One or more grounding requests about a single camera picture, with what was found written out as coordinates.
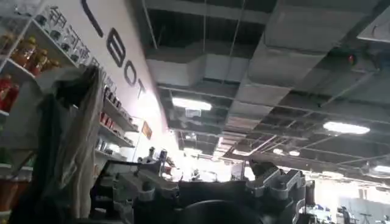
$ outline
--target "red bottle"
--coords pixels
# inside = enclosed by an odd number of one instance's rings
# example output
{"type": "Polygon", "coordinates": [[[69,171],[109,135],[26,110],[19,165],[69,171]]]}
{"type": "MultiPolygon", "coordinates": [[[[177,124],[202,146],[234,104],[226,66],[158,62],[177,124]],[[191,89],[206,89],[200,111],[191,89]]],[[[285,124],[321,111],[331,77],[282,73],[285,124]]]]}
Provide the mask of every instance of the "red bottle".
{"type": "Polygon", "coordinates": [[[11,90],[12,81],[11,75],[4,75],[0,78],[0,110],[3,108],[3,104],[5,103],[5,98],[8,95],[8,92],[11,90]]]}
{"type": "Polygon", "coordinates": [[[3,100],[2,104],[0,104],[0,110],[3,110],[5,112],[9,112],[11,110],[11,107],[13,103],[15,102],[16,98],[19,94],[19,86],[13,85],[10,90],[8,91],[5,99],[3,100]]]}

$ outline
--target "white shelf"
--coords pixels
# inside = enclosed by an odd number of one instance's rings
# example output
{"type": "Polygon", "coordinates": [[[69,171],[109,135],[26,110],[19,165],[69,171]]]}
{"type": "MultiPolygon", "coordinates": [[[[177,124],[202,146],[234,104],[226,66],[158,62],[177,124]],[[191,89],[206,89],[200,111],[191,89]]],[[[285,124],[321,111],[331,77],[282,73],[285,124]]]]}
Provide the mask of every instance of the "white shelf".
{"type": "Polygon", "coordinates": [[[114,106],[107,98],[104,99],[103,112],[105,112],[124,131],[138,132],[136,127],[124,117],[122,112],[114,106]]]}
{"type": "Polygon", "coordinates": [[[8,115],[9,114],[7,112],[0,110],[0,124],[5,122],[8,115]]]}
{"type": "Polygon", "coordinates": [[[9,211],[4,211],[4,212],[0,212],[0,217],[3,217],[3,216],[8,216],[11,214],[11,210],[9,211]]]}
{"type": "Polygon", "coordinates": [[[78,65],[71,60],[68,54],[60,48],[60,46],[50,37],[50,35],[42,29],[42,27],[32,20],[31,25],[26,31],[25,37],[35,37],[38,48],[48,50],[48,56],[51,59],[58,60],[61,65],[69,65],[78,67],[78,65]]]}
{"type": "Polygon", "coordinates": [[[103,156],[103,157],[105,157],[105,158],[107,158],[107,159],[111,159],[111,160],[119,160],[119,161],[122,161],[121,159],[119,159],[119,158],[117,158],[117,157],[115,157],[115,156],[113,156],[113,155],[107,154],[107,153],[105,153],[105,152],[102,152],[102,151],[100,151],[100,150],[95,150],[95,155],[97,155],[97,156],[103,156]]]}
{"type": "MultiPolygon", "coordinates": [[[[12,166],[9,165],[9,164],[0,163],[0,169],[11,169],[11,168],[12,168],[12,166]]],[[[24,167],[22,167],[21,170],[33,171],[33,168],[32,167],[28,167],[28,166],[24,166],[24,167]]]]}
{"type": "Polygon", "coordinates": [[[127,142],[124,138],[118,136],[115,132],[113,132],[111,129],[108,127],[100,124],[100,130],[99,133],[106,137],[108,141],[120,146],[120,147],[129,147],[129,148],[134,148],[134,145],[131,143],[127,142]]]}

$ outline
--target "store shelf display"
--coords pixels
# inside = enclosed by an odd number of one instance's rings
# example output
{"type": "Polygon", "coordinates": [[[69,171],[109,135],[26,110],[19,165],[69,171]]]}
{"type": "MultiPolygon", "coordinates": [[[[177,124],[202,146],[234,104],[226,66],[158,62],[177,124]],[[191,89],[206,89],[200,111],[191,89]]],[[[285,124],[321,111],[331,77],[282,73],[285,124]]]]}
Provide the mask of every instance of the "store shelf display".
{"type": "MultiPolygon", "coordinates": [[[[11,168],[12,168],[12,166],[9,165],[9,164],[0,163],[0,169],[10,170],[11,168]]],[[[28,167],[28,166],[24,166],[24,167],[22,167],[22,170],[31,172],[33,170],[33,168],[32,167],[28,167]]]]}
{"type": "Polygon", "coordinates": [[[110,142],[120,146],[120,147],[129,147],[134,148],[134,145],[130,141],[126,141],[124,138],[122,138],[118,133],[114,132],[113,130],[109,129],[104,124],[101,124],[100,134],[105,136],[110,142]]]}
{"type": "Polygon", "coordinates": [[[103,112],[109,114],[111,119],[124,131],[138,132],[138,127],[132,124],[132,118],[121,108],[114,106],[107,98],[104,99],[103,112]]]}
{"type": "MultiPolygon", "coordinates": [[[[10,1],[0,1],[0,82],[1,77],[9,74],[12,83],[23,86],[23,83],[35,82],[43,71],[65,66],[79,67],[81,64],[96,65],[104,76],[105,86],[112,93],[110,97],[104,97],[102,111],[109,120],[100,123],[99,135],[109,143],[136,150],[140,138],[138,126],[132,123],[132,117],[115,97],[116,88],[110,76],[91,55],[58,7],[43,7],[42,4],[49,2],[46,0],[34,1],[39,4],[20,1],[21,5],[18,3],[17,7],[15,4],[4,5],[10,1]],[[127,132],[134,133],[130,137],[134,141],[124,137],[127,132]]],[[[7,116],[8,111],[0,111],[0,124],[6,121],[7,116]]],[[[97,155],[123,159],[104,152],[97,155]]]]}

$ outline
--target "bottle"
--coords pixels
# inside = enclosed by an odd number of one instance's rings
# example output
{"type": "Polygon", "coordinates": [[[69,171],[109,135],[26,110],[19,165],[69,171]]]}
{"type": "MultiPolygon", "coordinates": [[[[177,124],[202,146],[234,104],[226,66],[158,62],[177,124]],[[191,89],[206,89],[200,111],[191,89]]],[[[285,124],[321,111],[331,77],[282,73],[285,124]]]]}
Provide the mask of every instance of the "bottle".
{"type": "Polygon", "coordinates": [[[6,33],[0,37],[0,54],[7,54],[14,42],[14,35],[12,33],[6,33]]]}
{"type": "Polygon", "coordinates": [[[14,62],[22,67],[25,67],[31,55],[37,48],[35,38],[29,37],[27,40],[23,40],[16,51],[12,54],[11,58],[14,62]]]}
{"type": "Polygon", "coordinates": [[[59,67],[60,67],[59,61],[47,60],[47,62],[44,64],[44,66],[43,66],[41,71],[45,72],[45,71],[49,71],[49,70],[52,70],[52,69],[55,69],[55,68],[59,68],[59,67]]]}
{"type": "Polygon", "coordinates": [[[79,52],[80,52],[79,64],[80,65],[87,65],[88,61],[91,57],[91,52],[86,47],[81,49],[79,52]]]}
{"type": "Polygon", "coordinates": [[[12,176],[0,177],[0,211],[11,210],[12,200],[18,190],[17,179],[12,176]]]}
{"type": "Polygon", "coordinates": [[[29,66],[27,69],[34,75],[38,76],[41,74],[41,70],[43,69],[43,66],[48,60],[48,51],[47,50],[40,50],[36,52],[36,55],[31,58],[29,66]]]}
{"type": "Polygon", "coordinates": [[[62,40],[61,49],[65,51],[65,53],[68,53],[71,49],[71,43],[72,43],[72,35],[69,28],[66,28],[65,35],[62,40]]]}
{"type": "Polygon", "coordinates": [[[71,54],[71,60],[77,63],[80,59],[81,53],[82,53],[82,49],[80,47],[76,47],[71,54]]]}
{"type": "Polygon", "coordinates": [[[35,17],[36,22],[46,31],[50,33],[50,26],[48,24],[50,18],[50,6],[47,5],[44,10],[35,17]]]}
{"type": "Polygon", "coordinates": [[[5,96],[5,99],[0,104],[0,110],[3,110],[5,112],[10,112],[11,107],[13,103],[15,102],[16,98],[19,94],[19,85],[12,85],[12,87],[9,89],[7,95],[5,96]]]}
{"type": "Polygon", "coordinates": [[[62,42],[62,28],[61,26],[57,23],[55,24],[51,31],[50,31],[50,37],[60,46],[62,42]]]}
{"type": "Polygon", "coordinates": [[[6,98],[8,92],[11,90],[12,81],[11,75],[4,75],[0,78],[0,110],[2,110],[3,105],[6,104],[6,98]]]}

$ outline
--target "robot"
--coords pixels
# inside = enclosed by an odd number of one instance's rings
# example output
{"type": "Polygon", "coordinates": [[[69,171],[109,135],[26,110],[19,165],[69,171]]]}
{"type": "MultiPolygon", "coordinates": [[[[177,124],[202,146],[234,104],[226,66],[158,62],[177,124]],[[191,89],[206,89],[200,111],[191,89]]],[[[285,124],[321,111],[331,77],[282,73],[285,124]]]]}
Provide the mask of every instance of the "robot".
{"type": "Polygon", "coordinates": [[[113,204],[126,224],[296,224],[305,204],[305,177],[251,161],[254,181],[169,182],[142,166],[119,173],[113,204]]]}

